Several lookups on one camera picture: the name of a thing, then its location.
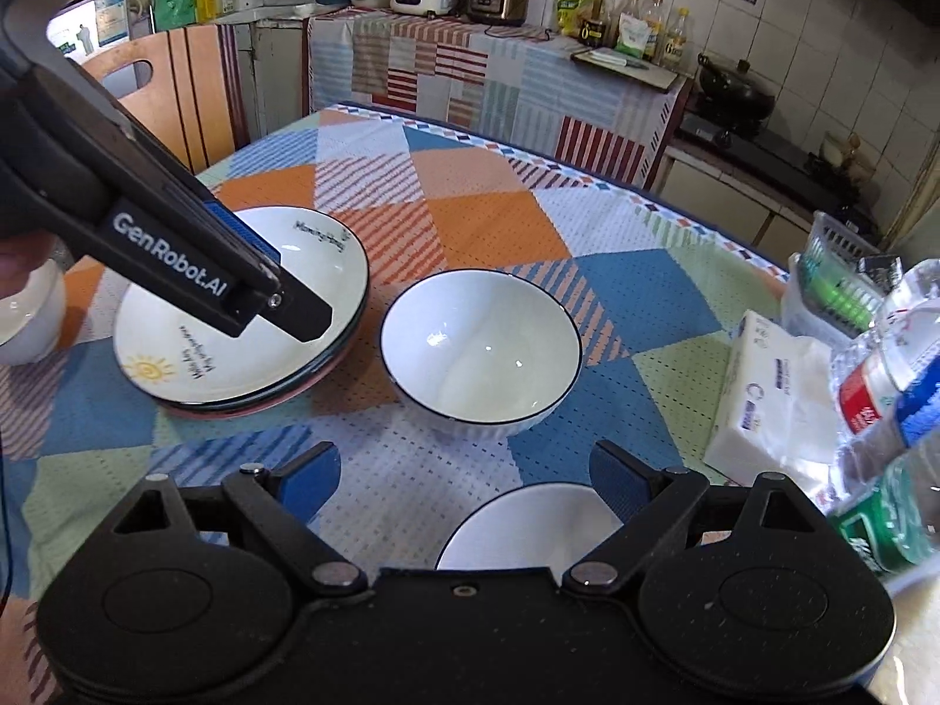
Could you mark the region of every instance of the chair backrest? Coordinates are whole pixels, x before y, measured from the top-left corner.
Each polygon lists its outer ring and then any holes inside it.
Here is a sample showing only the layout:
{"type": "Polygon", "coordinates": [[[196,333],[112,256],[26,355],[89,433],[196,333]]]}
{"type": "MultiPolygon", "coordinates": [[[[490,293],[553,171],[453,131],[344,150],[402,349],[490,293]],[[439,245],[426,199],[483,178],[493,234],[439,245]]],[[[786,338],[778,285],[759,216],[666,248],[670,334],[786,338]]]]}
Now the chair backrest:
{"type": "Polygon", "coordinates": [[[119,101],[191,172],[248,144],[231,26],[149,34],[96,55],[85,69],[101,82],[140,62],[149,63],[150,81],[119,101]]]}

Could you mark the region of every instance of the human hand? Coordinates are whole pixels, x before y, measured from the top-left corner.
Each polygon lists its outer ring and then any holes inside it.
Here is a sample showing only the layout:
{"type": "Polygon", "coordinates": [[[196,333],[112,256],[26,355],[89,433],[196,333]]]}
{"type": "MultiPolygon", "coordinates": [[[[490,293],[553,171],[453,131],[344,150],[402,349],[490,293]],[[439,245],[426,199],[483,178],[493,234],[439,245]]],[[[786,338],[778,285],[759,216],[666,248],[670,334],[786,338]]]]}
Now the human hand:
{"type": "Polygon", "coordinates": [[[55,237],[43,231],[0,240],[0,300],[25,288],[29,273],[49,259],[53,242],[55,237]]]}

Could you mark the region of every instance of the sink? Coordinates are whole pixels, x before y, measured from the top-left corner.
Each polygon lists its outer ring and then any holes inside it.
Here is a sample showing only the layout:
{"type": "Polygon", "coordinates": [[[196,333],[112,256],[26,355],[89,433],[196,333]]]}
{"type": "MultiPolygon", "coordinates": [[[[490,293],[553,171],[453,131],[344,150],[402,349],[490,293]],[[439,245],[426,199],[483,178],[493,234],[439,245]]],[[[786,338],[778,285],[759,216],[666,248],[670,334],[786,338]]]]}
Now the sink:
{"type": "Polygon", "coordinates": [[[336,5],[320,5],[316,2],[305,2],[300,5],[262,5],[260,7],[239,10],[236,13],[222,15],[215,19],[215,23],[240,24],[255,23],[263,20],[303,20],[312,15],[323,15],[340,10],[336,5]]]}

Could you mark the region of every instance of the tablecloth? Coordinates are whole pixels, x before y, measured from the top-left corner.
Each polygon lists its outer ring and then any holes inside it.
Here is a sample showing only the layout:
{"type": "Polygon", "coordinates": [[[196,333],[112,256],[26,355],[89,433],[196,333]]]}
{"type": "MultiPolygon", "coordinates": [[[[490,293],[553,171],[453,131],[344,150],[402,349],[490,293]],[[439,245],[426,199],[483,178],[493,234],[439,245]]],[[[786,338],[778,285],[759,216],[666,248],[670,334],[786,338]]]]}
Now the tablecloth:
{"type": "Polygon", "coordinates": [[[650,185],[683,79],[662,93],[577,65],[570,37],[350,8],[307,25],[310,110],[368,103],[650,185]]]}
{"type": "Polygon", "coordinates": [[[90,259],[67,276],[60,347],[0,370],[14,594],[0,622],[0,703],[53,682],[34,602],[69,555],[149,472],[210,485],[245,461],[280,464],[318,440],[342,456],[340,489],[311,526],[371,575],[432,567],[464,518],[502,492],[588,482],[609,438],[654,467],[701,462],[744,310],[777,315],[782,271],[638,192],[449,127],[350,106],[323,110],[203,173],[232,209],[328,212],[368,253],[372,289],[347,359],[261,414],[167,415],[121,376],[110,335],[127,282],[90,259]],[[377,350],[384,310],[445,268],[502,268],[575,318],[585,368],[542,424],[504,442],[445,440],[405,415],[377,350]]]}

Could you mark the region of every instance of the metal bolt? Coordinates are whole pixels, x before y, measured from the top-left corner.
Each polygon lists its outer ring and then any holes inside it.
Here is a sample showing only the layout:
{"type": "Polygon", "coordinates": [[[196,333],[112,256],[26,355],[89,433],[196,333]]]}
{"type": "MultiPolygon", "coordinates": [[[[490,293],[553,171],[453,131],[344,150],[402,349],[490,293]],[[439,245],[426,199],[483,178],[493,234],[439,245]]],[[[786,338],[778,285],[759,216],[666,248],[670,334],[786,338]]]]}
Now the metal bolt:
{"type": "Polygon", "coordinates": [[[582,586],[610,586],[617,580],[617,568],[606,562],[581,562],[572,567],[572,579],[582,586]]]}
{"type": "Polygon", "coordinates": [[[323,562],[313,569],[313,579],[321,586],[348,588],[359,578],[359,568],[349,562],[323,562]]]}

